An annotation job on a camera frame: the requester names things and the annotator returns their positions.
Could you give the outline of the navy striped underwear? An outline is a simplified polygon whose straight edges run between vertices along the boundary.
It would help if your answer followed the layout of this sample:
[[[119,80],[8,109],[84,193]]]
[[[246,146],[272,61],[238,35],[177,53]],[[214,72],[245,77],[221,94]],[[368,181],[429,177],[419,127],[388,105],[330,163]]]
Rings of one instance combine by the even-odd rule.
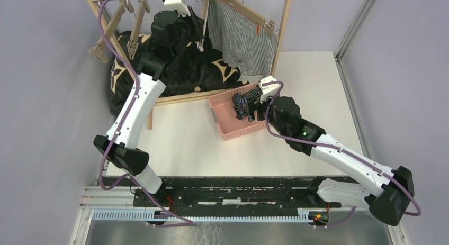
[[[236,112],[236,118],[242,120],[247,116],[246,106],[249,101],[257,99],[262,95],[260,89],[254,88],[244,94],[235,93],[231,98],[233,103],[233,109]]]

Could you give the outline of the black underwear cream waistband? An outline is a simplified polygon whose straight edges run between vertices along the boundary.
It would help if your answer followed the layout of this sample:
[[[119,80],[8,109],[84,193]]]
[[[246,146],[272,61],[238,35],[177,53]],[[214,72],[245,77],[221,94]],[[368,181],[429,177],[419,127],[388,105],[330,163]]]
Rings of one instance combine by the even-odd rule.
[[[215,49],[212,45],[211,39],[209,37],[209,29],[207,24],[206,32],[203,39],[203,51],[200,51],[195,42],[190,43],[190,45],[185,50],[185,57],[190,65],[196,65],[197,67],[211,67],[214,66],[214,62],[222,59],[222,52]]]

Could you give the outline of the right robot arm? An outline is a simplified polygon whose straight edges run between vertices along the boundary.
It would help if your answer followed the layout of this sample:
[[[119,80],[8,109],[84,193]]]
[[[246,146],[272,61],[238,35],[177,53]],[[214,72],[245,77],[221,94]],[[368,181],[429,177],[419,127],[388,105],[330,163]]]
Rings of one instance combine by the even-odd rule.
[[[249,121],[265,121],[268,132],[297,152],[322,160],[354,179],[354,183],[316,178],[306,192],[312,206],[335,202],[367,209],[373,217],[397,226],[404,215],[419,216],[412,172],[391,168],[346,147],[323,128],[304,119],[291,97],[254,98],[243,110]]]

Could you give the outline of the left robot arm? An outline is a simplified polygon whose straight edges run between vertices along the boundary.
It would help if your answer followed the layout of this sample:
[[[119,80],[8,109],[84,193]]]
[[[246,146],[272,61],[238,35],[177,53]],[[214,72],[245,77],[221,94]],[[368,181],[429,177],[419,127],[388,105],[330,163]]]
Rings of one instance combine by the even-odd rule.
[[[156,100],[179,69],[179,60],[190,43],[204,38],[204,20],[191,12],[161,11],[151,24],[151,36],[142,44],[136,79],[115,123],[106,135],[97,135],[94,146],[103,160],[113,163],[147,191],[154,206],[165,203],[167,193],[149,164],[149,153],[138,149],[143,125]]]

